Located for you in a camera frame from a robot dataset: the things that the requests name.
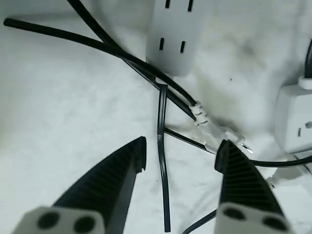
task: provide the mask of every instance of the power outlet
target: power outlet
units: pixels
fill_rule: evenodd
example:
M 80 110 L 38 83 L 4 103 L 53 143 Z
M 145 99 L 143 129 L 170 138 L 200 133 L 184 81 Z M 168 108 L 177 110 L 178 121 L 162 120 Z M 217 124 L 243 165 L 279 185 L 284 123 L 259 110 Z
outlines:
M 188 75 L 207 7 L 206 0 L 155 0 L 147 62 L 171 76 Z
M 275 116 L 275 138 L 287 153 L 312 149 L 312 90 L 300 85 L 280 90 Z

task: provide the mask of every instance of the black cable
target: black cable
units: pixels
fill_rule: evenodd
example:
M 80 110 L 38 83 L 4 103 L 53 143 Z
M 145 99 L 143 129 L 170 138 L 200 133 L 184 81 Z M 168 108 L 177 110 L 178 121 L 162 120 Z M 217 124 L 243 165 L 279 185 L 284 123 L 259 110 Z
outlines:
M 305 63 L 305 78 L 312 78 L 312 40 L 308 48 L 306 63 Z
M 151 83 L 155 88 L 159 90 L 159 86 L 155 86 L 154 83 Z M 193 115 L 191 109 L 186 105 L 177 95 L 175 95 L 171 90 L 167 91 L 167 98 L 169 98 L 178 108 L 180 108 L 184 113 L 186 113 L 192 120 L 196 121 L 196 117 Z
M 198 143 L 198 142 L 196 142 L 196 141 L 194 141 L 194 140 L 192 140 L 192 139 L 189 139 L 189 138 L 187 138 L 187 137 L 185 137 L 185 136 L 183 136 L 183 135 L 181 135 L 181 134 L 179 134 L 179 133 L 176 133 L 176 132 L 172 131 L 172 130 L 169 129 L 169 128 L 165 128 L 165 133 L 168 134 L 168 135 L 170 135 L 170 136 L 172 136 L 172 137 L 175 137 L 175 138 L 177 138 L 177 139 L 179 139 L 179 140 L 182 140 L 182 141 L 184 141 L 184 142 L 186 142 L 186 143 L 189 143 L 189 144 L 191 144 L 191 145 L 193 145 L 193 146 L 195 146 L 195 147 L 197 147 L 197 148 L 199 148 L 199 149 L 201 149 L 201 150 L 208 151 L 208 150 L 206 149 L 205 145 L 200 144 L 200 143 Z
M 196 146 L 202 150 L 207 151 L 205 145 L 200 144 L 192 139 L 189 139 L 185 136 L 180 135 L 179 133 L 176 133 L 168 128 L 165 128 L 165 133 L 179 139 L 182 140 L 186 143 L 189 143 L 193 146 Z M 296 166 L 300 166 L 300 165 L 304 165 L 304 164 L 308 164 L 308 163 L 312 163 L 312 156 L 303 158 L 303 159 L 298 159 L 298 160 L 293 160 L 293 161 L 286 161 L 286 162 L 265 162 L 265 161 L 257 161 L 257 160 L 251 160 L 250 161 L 257 167 L 296 167 Z
M 264 161 L 257 161 L 257 160 L 251 160 L 251 162 L 258 167 L 296 167 L 305 165 L 308 163 L 312 163 L 312 156 L 293 160 L 293 161 L 286 161 L 286 162 L 264 162 Z
M 164 208 L 165 232 L 169 233 L 171 231 L 169 185 L 168 185 L 168 175 L 167 175 L 165 147 L 164 147 L 164 131 L 165 131 L 165 117 L 166 117 L 166 103 L 167 103 L 168 87 L 166 84 L 160 84 L 159 86 L 160 86 L 160 90 L 159 90 L 158 119 L 157 119 L 157 146 L 158 146 L 158 156 L 159 156 L 159 165 L 160 165 L 161 182 L 162 182 L 162 198 L 163 198 L 163 208 Z
M 122 49 L 109 34 L 99 25 L 99 23 L 93 18 L 89 11 L 79 0 L 67 0 L 82 20 L 89 26 L 89 28 L 104 42 Z
M 151 76 L 155 76 L 163 80 L 165 83 L 167 83 L 169 86 L 177 90 L 181 95 L 183 95 L 191 105 L 195 105 L 195 100 L 177 83 L 175 83 L 172 79 L 170 79 L 167 75 L 163 74 L 160 70 L 153 67 L 152 65 L 136 58 L 135 56 L 132 56 L 128 54 L 127 52 L 118 49 L 114 46 L 105 45 L 102 42 L 99 42 L 97 40 L 78 35 L 75 33 L 67 32 L 64 30 L 51 28 L 47 26 L 42 26 L 38 24 L 28 23 L 16 19 L 9 19 L 6 18 L 3 23 L 5 26 L 18 28 L 26 31 L 36 32 L 44 35 L 49 35 L 57 38 L 67 39 L 71 40 L 80 44 L 84 44 L 96 49 L 99 49 L 103 52 L 106 52 L 108 54 L 114 55 L 120 59 L 126 60 L 130 62 L 131 64 L 135 64 L 141 69 L 145 70 L 148 74 Z
M 189 234 L 189 233 L 191 233 L 192 231 L 194 231 L 195 229 L 201 227 L 202 225 L 204 225 L 205 223 L 209 222 L 210 220 L 212 220 L 215 217 L 216 217 L 216 210 L 212 211 L 210 214 L 206 215 L 205 217 L 203 217 L 202 219 L 200 219 L 196 223 L 192 224 L 182 234 Z

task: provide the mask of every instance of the screw hole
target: screw hole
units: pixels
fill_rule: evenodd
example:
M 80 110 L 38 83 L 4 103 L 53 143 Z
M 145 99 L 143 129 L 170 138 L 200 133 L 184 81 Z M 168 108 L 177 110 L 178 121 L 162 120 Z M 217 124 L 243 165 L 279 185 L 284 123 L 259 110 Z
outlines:
M 266 217 L 263 220 L 263 224 L 279 231 L 287 231 L 286 225 L 275 217 Z
M 241 211 L 234 209 L 234 208 L 228 208 L 225 211 L 223 211 L 223 213 L 226 216 L 233 218 L 233 219 L 246 220 L 244 214 Z
M 85 216 L 75 222 L 74 230 L 76 233 L 88 233 L 95 226 L 95 220 L 92 217 Z
M 56 212 L 48 212 L 43 214 L 38 220 L 38 227 L 42 230 L 54 227 L 59 221 L 59 214 Z

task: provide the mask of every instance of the white extension cord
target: white extension cord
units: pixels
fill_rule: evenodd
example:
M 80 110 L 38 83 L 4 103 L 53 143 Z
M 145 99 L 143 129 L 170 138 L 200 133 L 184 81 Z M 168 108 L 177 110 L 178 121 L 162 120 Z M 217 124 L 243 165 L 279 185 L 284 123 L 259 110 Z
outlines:
M 171 76 L 187 75 L 207 7 L 206 0 L 155 0 L 147 39 L 147 62 Z

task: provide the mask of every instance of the white cord connector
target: white cord connector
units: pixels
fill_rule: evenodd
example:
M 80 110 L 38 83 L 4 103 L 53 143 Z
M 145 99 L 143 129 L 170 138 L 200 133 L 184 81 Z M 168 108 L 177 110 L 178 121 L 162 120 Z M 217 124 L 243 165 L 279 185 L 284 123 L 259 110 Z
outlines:
M 289 161 L 303 159 L 312 155 L 312 150 L 288 155 Z M 278 168 L 273 176 L 266 179 L 269 186 L 274 189 L 278 186 L 300 184 L 312 195 L 312 165 L 305 164 L 296 167 Z
M 243 135 L 236 133 L 228 127 L 221 127 L 215 123 L 204 110 L 200 102 L 196 102 L 195 106 L 190 106 L 193 115 L 196 117 L 195 125 L 201 131 L 203 138 L 206 141 L 205 147 L 208 151 L 217 152 L 219 145 L 223 140 L 230 140 L 235 145 L 241 145 L 250 153 L 253 153 L 249 147 L 244 144 L 245 138 Z

